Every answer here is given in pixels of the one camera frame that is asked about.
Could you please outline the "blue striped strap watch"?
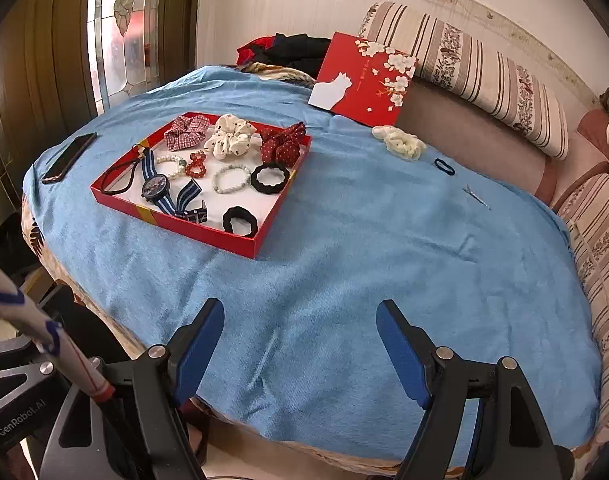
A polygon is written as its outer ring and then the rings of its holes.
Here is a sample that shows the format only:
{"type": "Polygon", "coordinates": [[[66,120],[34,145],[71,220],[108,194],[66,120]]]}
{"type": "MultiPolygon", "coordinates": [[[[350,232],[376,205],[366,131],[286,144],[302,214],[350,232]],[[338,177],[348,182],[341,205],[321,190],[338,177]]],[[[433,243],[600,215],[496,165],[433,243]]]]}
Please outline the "blue striped strap watch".
{"type": "Polygon", "coordinates": [[[143,154],[142,197],[144,200],[153,203],[168,216],[195,224],[205,223],[208,220],[208,212],[204,200],[199,200],[197,208],[188,208],[202,192],[200,185],[194,179],[190,179],[173,200],[170,178],[157,171],[154,152],[150,148],[145,148],[143,154]]]}

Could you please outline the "thick black scrunchie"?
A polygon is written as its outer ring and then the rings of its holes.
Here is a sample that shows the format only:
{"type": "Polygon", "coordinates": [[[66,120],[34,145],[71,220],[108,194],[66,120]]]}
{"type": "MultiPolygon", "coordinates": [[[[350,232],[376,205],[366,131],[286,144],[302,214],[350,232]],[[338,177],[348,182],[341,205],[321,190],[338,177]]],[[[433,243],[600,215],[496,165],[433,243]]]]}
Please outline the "thick black scrunchie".
{"type": "Polygon", "coordinates": [[[244,234],[244,237],[254,238],[259,231],[259,223],[256,216],[242,206],[234,206],[224,212],[222,217],[224,231],[234,234],[235,222],[244,224],[248,228],[248,232],[244,234]]]}

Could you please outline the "red white checkered scrunchie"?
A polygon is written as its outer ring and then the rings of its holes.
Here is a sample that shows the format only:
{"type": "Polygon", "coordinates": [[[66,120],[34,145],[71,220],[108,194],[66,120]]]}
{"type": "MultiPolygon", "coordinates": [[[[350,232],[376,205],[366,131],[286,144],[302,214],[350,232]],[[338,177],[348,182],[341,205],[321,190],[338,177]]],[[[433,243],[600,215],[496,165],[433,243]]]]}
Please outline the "red white checkered scrunchie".
{"type": "Polygon", "coordinates": [[[204,115],[181,115],[173,120],[171,127],[164,133],[164,142],[172,152],[198,148],[206,140],[209,127],[209,119],[204,115]]]}

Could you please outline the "white dotted scrunchie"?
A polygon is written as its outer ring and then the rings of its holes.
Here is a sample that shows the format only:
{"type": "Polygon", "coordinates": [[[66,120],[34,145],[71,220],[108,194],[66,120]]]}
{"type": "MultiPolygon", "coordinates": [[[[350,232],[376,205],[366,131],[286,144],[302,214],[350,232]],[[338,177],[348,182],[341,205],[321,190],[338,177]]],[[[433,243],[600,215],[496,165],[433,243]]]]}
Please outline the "white dotted scrunchie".
{"type": "Polygon", "coordinates": [[[228,156],[242,157],[251,146],[251,139],[257,133],[256,127],[233,114],[218,118],[213,135],[206,141],[204,151],[217,160],[228,156]]]}

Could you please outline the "red polka dot scrunchie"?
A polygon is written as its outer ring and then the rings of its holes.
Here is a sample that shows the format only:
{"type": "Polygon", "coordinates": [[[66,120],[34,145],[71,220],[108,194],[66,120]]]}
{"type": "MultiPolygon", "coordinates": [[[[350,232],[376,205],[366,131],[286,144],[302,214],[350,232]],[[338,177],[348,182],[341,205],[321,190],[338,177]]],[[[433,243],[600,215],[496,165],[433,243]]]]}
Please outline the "red polka dot scrunchie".
{"type": "Polygon", "coordinates": [[[291,168],[300,156],[300,143],[306,134],[303,122],[286,128],[268,127],[260,130],[263,164],[275,164],[291,168]]]}

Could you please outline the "black smartphone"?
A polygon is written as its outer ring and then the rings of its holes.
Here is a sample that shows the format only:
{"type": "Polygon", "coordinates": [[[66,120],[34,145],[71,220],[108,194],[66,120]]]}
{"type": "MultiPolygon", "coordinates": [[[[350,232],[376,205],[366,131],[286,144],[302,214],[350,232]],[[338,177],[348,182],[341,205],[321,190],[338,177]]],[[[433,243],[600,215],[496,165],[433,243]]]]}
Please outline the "black smartphone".
{"type": "Polygon", "coordinates": [[[47,172],[42,175],[43,184],[60,182],[70,171],[74,163],[97,139],[96,132],[84,133],[77,136],[55,160],[50,164],[47,172]]]}

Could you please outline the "silver hair clip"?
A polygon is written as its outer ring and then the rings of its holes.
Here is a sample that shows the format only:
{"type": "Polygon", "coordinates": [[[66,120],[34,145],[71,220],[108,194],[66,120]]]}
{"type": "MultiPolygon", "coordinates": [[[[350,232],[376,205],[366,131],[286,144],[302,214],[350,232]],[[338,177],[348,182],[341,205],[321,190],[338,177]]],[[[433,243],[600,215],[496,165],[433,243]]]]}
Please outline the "silver hair clip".
{"type": "Polygon", "coordinates": [[[491,207],[479,195],[475,194],[475,192],[472,191],[469,185],[464,186],[463,191],[470,197],[472,197],[474,200],[476,200],[483,207],[487,208],[487,210],[492,210],[491,207]]]}

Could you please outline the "blue towel cloth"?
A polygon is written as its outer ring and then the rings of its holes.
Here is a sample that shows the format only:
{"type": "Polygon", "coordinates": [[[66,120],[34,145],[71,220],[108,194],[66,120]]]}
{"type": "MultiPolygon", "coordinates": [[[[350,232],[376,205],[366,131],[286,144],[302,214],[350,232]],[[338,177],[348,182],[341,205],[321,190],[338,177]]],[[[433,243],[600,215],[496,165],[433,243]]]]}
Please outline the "blue towel cloth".
{"type": "Polygon", "coordinates": [[[224,332],[199,396],[265,438],[402,460],[423,412],[376,330],[377,306],[391,299],[463,358],[513,356],[553,440],[589,440],[601,356],[562,220],[519,188],[464,167],[443,174],[434,150],[397,158],[368,128],[307,99],[291,84],[205,67],[109,110],[91,121],[97,139],[62,182],[41,182],[59,148],[24,176],[46,246],[143,344],[168,340],[206,299],[221,300],[224,332]],[[312,136],[257,258],[96,202],[92,182],[183,112],[303,122],[312,136]]]}

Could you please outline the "red tray box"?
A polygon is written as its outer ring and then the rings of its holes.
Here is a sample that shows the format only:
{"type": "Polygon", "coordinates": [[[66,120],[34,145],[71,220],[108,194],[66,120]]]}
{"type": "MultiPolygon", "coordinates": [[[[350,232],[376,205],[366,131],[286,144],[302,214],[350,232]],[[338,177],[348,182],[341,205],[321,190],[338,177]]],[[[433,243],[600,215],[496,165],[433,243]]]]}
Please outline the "red tray box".
{"type": "Polygon", "coordinates": [[[149,134],[137,142],[119,160],[114,162],[91,185],[98,203],[111,209],[141,219],[163,230],[199,240],[201,243],[234,252],[239,256],[254,258],[272,226],[287,192],[294,183],[297,171],[309,153],[312,139],[305,134],[300,143],[300,156],[291,168],[275,164],[263,164],[261,159],[260,130],[268,127],[286,128],[251,122],[257,133],[251,139],[249,151],[242,157],[228,156],[217,160],[204,151],[206,141],[213,135],[216,121],[222,115],[206,112],[187,112],[188,117],[204,115],[209,119],[207,137],[198,148],[172,152],[164,142],[164,133],[172,122],[149,134]],[[202,188],[188,208],[195,209],[199,200],[207,206],[208,220],[195,224],[163,214],[153,203],[142,197],[144,149],[154,152],[156,169],[170,178],[171,197],[175,200],[180,189],[194,179],[202,188]],[[254,238],[244,237],[248,228],[234,223],[234,234],[226,233],[222,217],[228,208],[242,206],[254,214],[259,223],[259,231],[254,238]]]}

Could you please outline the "cream knitted scrunchie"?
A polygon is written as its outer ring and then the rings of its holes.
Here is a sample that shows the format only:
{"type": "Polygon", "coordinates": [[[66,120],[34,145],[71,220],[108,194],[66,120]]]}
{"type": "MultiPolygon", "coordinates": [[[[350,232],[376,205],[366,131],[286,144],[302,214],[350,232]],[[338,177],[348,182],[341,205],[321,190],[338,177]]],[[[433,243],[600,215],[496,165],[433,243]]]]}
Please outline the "cream knitted scrunchie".
{"type": "Polygon", "coordinates": [[[385,143],[390,153],[411,162],[418,160],[427,148],[425,142],[418,136],[394,126],[375,126],[371,128],[371,134],[385,143]]]}

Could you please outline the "striped floral bolster pillow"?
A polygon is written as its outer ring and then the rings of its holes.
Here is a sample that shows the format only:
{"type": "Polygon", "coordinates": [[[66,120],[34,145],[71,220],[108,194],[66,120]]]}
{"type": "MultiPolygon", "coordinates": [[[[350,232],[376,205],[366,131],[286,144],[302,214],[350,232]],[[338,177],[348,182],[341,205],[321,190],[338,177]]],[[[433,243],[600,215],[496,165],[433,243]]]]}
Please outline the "striped floral bolster pillow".
{"type": "Polygon", "coordinates": [[[502,52],[393,1],[368,9],[359,36],[414,56],[419,78],[484,110],[547,156],[567,157],[566,114],[554,92],[502,52]]]}

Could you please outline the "red floral box lid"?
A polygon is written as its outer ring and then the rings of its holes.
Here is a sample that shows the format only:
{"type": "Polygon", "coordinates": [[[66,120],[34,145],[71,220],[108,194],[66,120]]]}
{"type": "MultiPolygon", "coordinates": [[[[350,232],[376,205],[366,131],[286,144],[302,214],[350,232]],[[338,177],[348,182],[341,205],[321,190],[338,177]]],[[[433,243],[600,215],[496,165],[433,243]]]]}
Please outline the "red floral box lid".
{"type": "Polygon", "coordinates": [[[336,32],[309,104],[365,126],[392,126],[400,115],[416,66],[414,56],[336,32]]]}

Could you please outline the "black and red clothes pile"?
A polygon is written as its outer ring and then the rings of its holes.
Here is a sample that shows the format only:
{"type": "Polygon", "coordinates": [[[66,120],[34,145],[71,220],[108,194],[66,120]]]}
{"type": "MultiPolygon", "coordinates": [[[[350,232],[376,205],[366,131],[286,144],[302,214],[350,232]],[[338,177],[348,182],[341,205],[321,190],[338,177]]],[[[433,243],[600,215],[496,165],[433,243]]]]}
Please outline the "black and red clothes pile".
{"type": "Polygon", "coordinates": [[[306,34],[259,37],[237,49],[237,66],[252,62],[300,70],[316,79],[330,44],[328,38],[306,34]]]}

